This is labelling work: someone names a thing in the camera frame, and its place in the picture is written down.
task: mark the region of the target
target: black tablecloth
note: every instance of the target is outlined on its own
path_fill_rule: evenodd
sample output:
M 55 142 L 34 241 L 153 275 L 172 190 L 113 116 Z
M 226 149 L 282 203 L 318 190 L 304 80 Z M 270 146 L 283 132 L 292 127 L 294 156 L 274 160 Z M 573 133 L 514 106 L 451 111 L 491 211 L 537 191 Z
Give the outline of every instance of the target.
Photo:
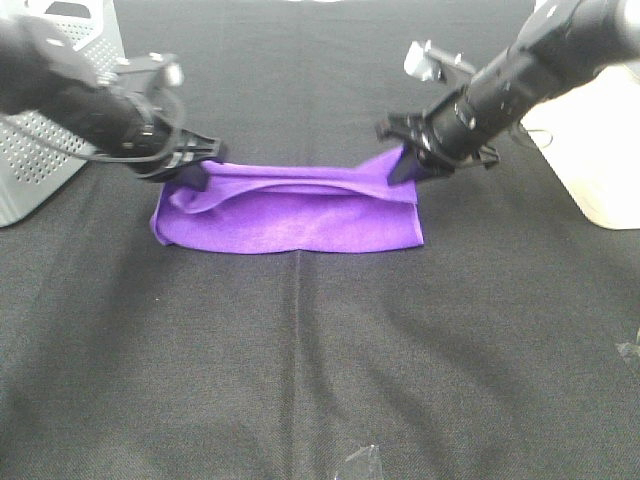
M 116 0 L 129 55 L 170 51 L 188 126 L 247 164 L 355 166 L 443 93 L 432 38 L 481 66 L 533 1 Z M 615 141 L 615 139 L 588 139 Z M 540 153 L 419 186 L 424 248 L 162 247 L 157 185 L 89 165 L 0 231 L 0 477 L 640 478 L 640 232 L 590 224 Z

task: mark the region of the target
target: folded cloth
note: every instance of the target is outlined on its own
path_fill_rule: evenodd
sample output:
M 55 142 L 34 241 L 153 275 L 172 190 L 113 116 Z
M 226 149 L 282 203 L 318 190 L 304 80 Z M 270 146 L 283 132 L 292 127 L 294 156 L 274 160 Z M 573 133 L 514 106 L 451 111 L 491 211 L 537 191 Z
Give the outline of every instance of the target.
M 168 183 L 151 227 L 158 240 L 227 253 L 364 253 L 423 245 L 413 182 L 390 187 L 396 148 L 357 168 L 203 162 L 204 192 Z

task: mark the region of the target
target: purple cloth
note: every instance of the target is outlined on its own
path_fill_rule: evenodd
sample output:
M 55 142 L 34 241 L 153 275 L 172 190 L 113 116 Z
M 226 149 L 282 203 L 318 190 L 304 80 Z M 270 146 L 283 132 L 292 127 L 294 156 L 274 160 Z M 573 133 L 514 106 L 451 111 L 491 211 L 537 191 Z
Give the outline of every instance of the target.
M 364 253 L 423 245 L 415 184 L 389 187 L 397 148 L 357 168 L 203 162 L 204 192 L 166 184 L 151 227 L 158 240 L 227 253 Z

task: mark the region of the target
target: microfiber towel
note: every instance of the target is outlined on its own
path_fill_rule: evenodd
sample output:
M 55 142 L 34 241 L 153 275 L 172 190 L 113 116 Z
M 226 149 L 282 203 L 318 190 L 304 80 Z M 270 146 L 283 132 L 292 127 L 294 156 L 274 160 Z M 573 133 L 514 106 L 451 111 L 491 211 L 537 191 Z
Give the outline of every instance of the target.
M 202 163 L 197 192 L 167 183 L 151 227 L 158 240 L 211 252 L 365 253 L 423 245 L 415 183 L 390 187 L 396 148 L 356 168 Z

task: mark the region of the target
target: clear plastic piece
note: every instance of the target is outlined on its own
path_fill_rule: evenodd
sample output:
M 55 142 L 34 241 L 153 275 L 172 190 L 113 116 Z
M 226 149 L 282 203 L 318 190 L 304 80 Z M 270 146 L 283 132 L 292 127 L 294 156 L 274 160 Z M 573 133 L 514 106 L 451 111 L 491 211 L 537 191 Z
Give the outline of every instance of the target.
M 640 378 L 640 330 L 636 337 L 636 343 L 617 343 L 616 348 L 624 363 Z
M 378 446 L 363 447 L 350 455 L 336 472 L 334 480 L 384 480 Z

